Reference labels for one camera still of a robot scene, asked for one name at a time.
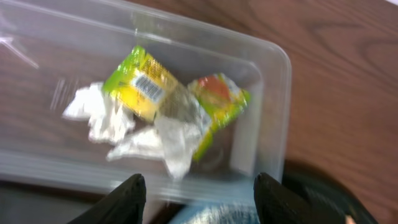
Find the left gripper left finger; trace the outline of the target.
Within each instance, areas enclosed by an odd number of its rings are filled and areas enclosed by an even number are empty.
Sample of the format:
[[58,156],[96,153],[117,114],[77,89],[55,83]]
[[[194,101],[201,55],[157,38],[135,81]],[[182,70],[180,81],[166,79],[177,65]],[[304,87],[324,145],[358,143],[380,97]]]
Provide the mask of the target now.
[[68,224],[138,224],[143,221],[146,183],[134,174]]

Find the yellow green snack wrapper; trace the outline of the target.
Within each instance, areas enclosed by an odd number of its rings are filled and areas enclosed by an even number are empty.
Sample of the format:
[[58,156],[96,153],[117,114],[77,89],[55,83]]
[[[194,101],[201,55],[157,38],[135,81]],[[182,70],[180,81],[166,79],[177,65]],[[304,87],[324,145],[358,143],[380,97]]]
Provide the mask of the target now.
[[103,91],[150,123],[163,115],[199,124],[204,138],[193,155],[196,161],[211,146],[214,133],[234,121],[251,100],[247,90],[223,73],[185,86],[139,45],[106,80]]

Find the white tissue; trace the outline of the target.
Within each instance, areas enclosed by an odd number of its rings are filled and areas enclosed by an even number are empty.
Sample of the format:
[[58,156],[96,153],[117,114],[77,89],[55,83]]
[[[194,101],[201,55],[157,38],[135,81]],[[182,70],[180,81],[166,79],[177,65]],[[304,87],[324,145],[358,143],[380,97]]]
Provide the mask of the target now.
[[160,116],[154,124],[137,130],[133,115],[106,95],[102,87],[101,82],[94,82],[78,89],[63,111],[63,118],[87,121],[91,142],[112,144],[114,147],[106,156],[108,161],[123,157],[162,160],[171,178],[184,178],[202,139],[200,128]]

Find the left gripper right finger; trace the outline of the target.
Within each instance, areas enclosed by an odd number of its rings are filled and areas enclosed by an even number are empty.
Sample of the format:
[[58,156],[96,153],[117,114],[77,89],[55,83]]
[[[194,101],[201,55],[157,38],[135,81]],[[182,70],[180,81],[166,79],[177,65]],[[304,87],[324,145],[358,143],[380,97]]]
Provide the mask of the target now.
[[345,217],[313,208],[302,197],[262,172],[254,181],[254,201],[261,224],[337,224]]

